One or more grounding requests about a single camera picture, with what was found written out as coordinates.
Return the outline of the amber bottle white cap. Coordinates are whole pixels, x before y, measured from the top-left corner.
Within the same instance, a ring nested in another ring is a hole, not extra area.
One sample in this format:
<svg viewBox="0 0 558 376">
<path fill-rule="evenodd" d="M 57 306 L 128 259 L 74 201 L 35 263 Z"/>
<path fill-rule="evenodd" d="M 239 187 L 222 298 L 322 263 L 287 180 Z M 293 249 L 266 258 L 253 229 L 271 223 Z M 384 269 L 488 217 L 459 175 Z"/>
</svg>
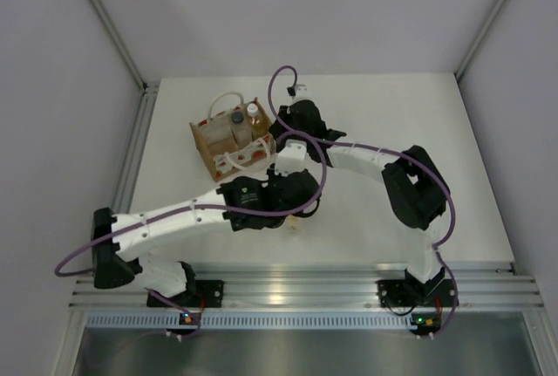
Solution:
<svg viewBox="0 0 558 376">
<path fill-rule="evenodd" d="M 264 119 L 262 111 L 256 103 L 250 103 L 246 107 L 248 122 L 254 140 L 265 136 L 268 132 L 267 121 Z"/>
<path fill-rule="evenodd" d="M 299 235 L 303 230 L 303 219 L 295 215 L 288 215 L 285 219 L 285 227 L 292 235 Z"/>
</svg>

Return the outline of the clear bottle dark cap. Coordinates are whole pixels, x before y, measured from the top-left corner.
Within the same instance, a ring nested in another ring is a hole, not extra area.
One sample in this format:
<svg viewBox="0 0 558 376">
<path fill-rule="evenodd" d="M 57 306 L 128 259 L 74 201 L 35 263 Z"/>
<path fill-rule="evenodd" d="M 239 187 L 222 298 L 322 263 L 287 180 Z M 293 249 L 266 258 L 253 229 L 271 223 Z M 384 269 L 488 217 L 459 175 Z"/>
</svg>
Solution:
<svg viewBox="0 0 558 376">
<path fill-rule="evenodd" d="M 229 124 L 237 146 L 242 149 L 252 142 L 251 126 L 243 111 L 234 110 L 229 116 Z"/>
</svg>

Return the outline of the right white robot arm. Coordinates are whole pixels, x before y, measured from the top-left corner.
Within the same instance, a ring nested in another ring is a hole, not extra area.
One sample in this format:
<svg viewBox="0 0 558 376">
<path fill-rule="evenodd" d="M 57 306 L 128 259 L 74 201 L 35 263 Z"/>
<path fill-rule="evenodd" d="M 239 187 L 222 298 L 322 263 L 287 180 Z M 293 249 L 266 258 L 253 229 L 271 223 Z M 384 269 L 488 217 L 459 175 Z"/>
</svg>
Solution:
<svg viewBox="0 0 558 376">
<path fill-rule="evenodd" d="M 438 292 L 446 276 L 437 257 L 438 247 L 455 227 L 455 207 L 451 192 L 426 150 L 413 146 L 404 152 L 365 144 L 342 142 L 346 133 L 325 125 L 315 103 L 296 99 L 274 112 L 276 121 L 269 128 L 275 139 L 291 130 L 301 132 L 310 158 L 332 168 L 372 178 L 385 187 L 396 218 L 414 236 L 405 269 L 405 292 L 414 303 L 425 304 Z"/>
</svg>

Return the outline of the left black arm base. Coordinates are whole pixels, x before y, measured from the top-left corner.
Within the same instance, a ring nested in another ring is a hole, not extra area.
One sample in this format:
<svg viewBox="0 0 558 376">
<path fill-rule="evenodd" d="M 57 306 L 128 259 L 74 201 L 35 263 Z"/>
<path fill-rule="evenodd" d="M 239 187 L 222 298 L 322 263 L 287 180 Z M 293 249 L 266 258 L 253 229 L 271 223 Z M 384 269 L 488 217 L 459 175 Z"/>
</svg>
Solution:
<svg viewBox="0 0 558 376">
<path fill-rule="evenodd" d="M 186 284 L 167 284 L 158 296 L 147 295 L 149 308 L 221 308 L 224 282 L 222 280 L 194 280 Z"/>
</svg>

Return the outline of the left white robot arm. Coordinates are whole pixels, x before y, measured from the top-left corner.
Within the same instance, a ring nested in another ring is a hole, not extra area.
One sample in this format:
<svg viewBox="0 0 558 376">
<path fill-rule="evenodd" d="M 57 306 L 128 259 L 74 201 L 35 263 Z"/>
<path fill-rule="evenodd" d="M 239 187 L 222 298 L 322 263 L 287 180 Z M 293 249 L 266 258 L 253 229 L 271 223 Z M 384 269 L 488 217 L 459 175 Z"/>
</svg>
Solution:
<svg viewBox="0 0 558 376">
<path fill-rule="evenodd" d="M 197 294 L 192 267 L 159 258 L 154 249 L 190 236 L 278 228 L 317 204 L 320 191 L 308 170 L 286 176 L 269 171 L 264 180 L 238 176 L 188 202 L 142 214 L 98 209 L 92 219 L 93 285 L 112 290 L 137 284 L 177 305 L 191 304 Z"/>
</svg>

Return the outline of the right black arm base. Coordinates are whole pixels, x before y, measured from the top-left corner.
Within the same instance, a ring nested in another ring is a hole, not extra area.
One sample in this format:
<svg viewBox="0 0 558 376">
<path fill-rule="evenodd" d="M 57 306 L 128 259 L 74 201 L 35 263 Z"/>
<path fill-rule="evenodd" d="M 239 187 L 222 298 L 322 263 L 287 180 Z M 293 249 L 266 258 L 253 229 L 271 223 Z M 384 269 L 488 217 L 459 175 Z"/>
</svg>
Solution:
<svg viewBox="0 0 558 376">
<path fill-rule="evenodd" d="M 409 283 L 403 279 L 380 280 L 377 283 L 379 301 L 384 308 L 411 308 L 429 305 L 435 288 Z"/>
</svg>

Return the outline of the left aluminium frame post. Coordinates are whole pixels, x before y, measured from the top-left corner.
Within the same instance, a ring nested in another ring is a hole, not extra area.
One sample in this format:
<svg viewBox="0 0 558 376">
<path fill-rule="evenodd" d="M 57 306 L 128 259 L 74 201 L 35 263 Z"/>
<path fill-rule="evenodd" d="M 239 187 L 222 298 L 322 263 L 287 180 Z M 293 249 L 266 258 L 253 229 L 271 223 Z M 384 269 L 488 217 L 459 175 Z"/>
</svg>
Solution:
<svg viewBox="0 0 558 376">
<path fill-rule="evenodd" d="M 146 81 L 143 79 L 138 66 L 135 64 L 129 49 L 121 37 L 116 24 L 113 22 L 109 11 L 103 3 L 103 0 L 87 0 L 87 2 L 92 7 L 96 18 L 102 25 L 105 34 L 108 36 L 108 39 L 112 44 L 112 47 L 118 53 L 119 58 L 131 76 L 134 84 L 141 92 L 144 92 L 146 90 Z"/>
</svg>

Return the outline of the aluminium frame post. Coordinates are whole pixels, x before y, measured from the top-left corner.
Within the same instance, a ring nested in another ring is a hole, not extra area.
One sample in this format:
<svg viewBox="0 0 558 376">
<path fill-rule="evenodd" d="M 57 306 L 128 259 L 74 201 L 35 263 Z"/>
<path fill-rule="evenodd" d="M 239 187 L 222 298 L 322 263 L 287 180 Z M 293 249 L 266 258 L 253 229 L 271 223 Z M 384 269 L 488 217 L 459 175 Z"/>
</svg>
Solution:
<svg viewBox="0 0 558 376">
<path fill-rule="evenodd" d="M 146 90 L 146 81 L 143 79 L 138 66 L 135 64 L 129 49 L 121 37 L 116 24 L 113 22 L 109 11 L 103 3 L 103 0 L 87 0 L 87 2 L 92 7 L 96 18 L 102 25 L 105 34 L 108 36 L 108 39 L 112 44 L 112 47 L 118 53 L 119 58 L 131 76 L 134 84 L 141 92 L 144 92 Z"/>
<path fill-rule="evenodd" d="M 457 84 L 461 82 L 470 70 L 478 53 L 489 38 L 499 18 L 510 2 L 511 0 L 492 0 L 490 3 L 486 15 L 482 18 L 478 29 L 473 35 L 472 41 L 467 46 L 462 58 L 459 60 L 459 64 L 455 72 L 453 73 Z"/>
</svg>

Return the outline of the aluminium mounting rail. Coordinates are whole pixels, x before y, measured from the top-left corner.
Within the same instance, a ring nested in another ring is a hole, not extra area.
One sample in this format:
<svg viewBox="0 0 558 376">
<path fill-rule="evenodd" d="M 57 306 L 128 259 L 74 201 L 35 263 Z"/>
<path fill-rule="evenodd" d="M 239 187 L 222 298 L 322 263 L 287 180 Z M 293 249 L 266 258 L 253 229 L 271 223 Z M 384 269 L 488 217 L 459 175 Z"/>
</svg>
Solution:
<svg viewBox="0 0 558 376">
<path fill-rule="evenodd" d="M 225 311 L 376 311 L 378 282 L 402 277 L 397 264 L 373 266 L 197 265 L 200 280 L 221 280 Z M 505 265 L 487 270 L 453 267 L 464 311 L 528 311 L 543 307 L 535 279 Z"/>
</svg>

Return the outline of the right aluminium frame post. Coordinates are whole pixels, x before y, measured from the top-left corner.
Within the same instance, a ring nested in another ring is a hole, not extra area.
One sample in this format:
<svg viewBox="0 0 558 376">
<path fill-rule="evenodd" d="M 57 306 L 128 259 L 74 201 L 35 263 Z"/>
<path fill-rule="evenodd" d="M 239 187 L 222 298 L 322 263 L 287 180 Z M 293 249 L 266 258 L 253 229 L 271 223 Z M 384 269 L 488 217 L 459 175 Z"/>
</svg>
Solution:
<svg viewBox="0 0 558 376">
<path fill-rule="evenodd" d="M 490 3 L 486 15 L 482 18 L 478 29 L 473 35 L 472 41 L 467 46 L 462 58 L 459 60 L 459 64 L 455 72 L 453 73 L 457 84 L 461 82 L 470 70 L 478 53 L 489 38 L 499 18 L 510 2 L 511 0 L 492 0 Z"/>
</svg>

